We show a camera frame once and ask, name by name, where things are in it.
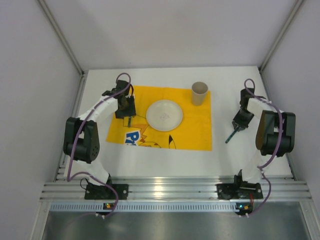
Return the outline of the spoon with teal handle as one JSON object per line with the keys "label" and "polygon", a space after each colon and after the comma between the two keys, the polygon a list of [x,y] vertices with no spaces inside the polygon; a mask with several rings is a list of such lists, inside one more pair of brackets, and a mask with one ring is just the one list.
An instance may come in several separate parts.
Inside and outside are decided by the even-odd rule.
{"label": "spoon with teal handle", "polygon": [[235,128],[233,132],[230,134],[230,136],[225,140],[225,143],[228,144],[230,140],[234,137],[234,135],[239,131],[238,128]]}

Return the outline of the cream round plate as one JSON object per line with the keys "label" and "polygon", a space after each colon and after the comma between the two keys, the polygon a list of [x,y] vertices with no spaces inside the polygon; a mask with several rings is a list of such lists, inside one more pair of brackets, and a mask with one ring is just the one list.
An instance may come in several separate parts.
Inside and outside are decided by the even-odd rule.
{"label": "cream round plate", "polygon": [[182,120],[182,108],[172,100],[158,100],[152,103],[146,111],[148,125],[160,132],[174,130]]}

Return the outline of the yellow cartoon print cloth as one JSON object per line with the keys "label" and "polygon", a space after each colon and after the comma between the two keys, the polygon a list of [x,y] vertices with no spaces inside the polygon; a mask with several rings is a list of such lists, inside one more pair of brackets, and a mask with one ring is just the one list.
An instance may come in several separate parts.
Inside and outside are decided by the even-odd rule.
{"label": "yellow cartoon print cloth", "polygon": [[[191,89],[135,86],[136,116],[128,127],[128,117],[113,118],[106,141],[114,144],[175,150],[212,150],[211,99],[207,94],[200,106],[192,104]],[[146,120],[148,107],[159,100],[177,103],[183,112],[181,124],[171,131],[158,131]]]}

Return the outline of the beige paper cup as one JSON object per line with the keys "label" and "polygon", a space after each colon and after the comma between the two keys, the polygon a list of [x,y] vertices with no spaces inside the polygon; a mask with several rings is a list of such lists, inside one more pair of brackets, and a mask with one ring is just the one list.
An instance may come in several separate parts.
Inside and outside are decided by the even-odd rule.
{"label": "beige paper cup", "polygon": [[191,102],[195,106],[200,106],[205,100],[208,92],[208,86],[206,83],[198,81],[191,86]]}

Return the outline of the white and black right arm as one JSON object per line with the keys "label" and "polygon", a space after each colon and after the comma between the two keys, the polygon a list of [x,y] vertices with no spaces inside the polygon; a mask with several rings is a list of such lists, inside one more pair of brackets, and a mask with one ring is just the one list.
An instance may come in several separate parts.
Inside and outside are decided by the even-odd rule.
{"label": "white and black right arm", "polygon": [[254,92],[253,88],[240,91],[240,108],[232,120],[234,133],[247,129],[254,117],[259,120],[255,136],[256,153],[239,172],[242,179],[251,184],[261,180],[262,174],[276,158],[292,152],[296,130],[294,113],[278,109]]}

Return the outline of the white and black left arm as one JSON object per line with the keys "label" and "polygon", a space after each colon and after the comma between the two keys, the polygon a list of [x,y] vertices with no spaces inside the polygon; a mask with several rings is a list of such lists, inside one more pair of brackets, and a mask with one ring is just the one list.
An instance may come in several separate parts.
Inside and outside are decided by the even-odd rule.
{"label": "white and black left arm", "polygon": [[86,175],[96,186],[107,186],[111,176],[99,158],[99,126],[110,116],[125,119],[136,115],[134,88],[131,79],[117,79],[115,87],[106,90],[89,110],[65,123],[63,152],[69,156],[67,181]]}

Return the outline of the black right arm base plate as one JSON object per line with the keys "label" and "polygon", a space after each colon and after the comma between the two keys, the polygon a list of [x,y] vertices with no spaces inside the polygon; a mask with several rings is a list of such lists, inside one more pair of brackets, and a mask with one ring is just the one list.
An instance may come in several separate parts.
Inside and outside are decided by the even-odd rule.
{"label": "black right arm base plate", "polygon": [[220,200],[249,200],[263,199],[261,185],[259,183],[220,183],[216,185],[218,199]]}

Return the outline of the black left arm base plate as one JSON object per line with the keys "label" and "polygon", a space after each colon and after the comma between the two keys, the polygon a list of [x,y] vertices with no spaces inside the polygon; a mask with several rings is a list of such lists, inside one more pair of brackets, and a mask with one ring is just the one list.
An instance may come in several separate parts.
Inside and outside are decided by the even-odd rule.
{"label": "black left arm base plate", "polygon": [[[129,194],[128,184],[112,184],[119,200],[126,200]],[[89,183],[85,189],[85,200],[116,200],[116,194],[106,186]]]}

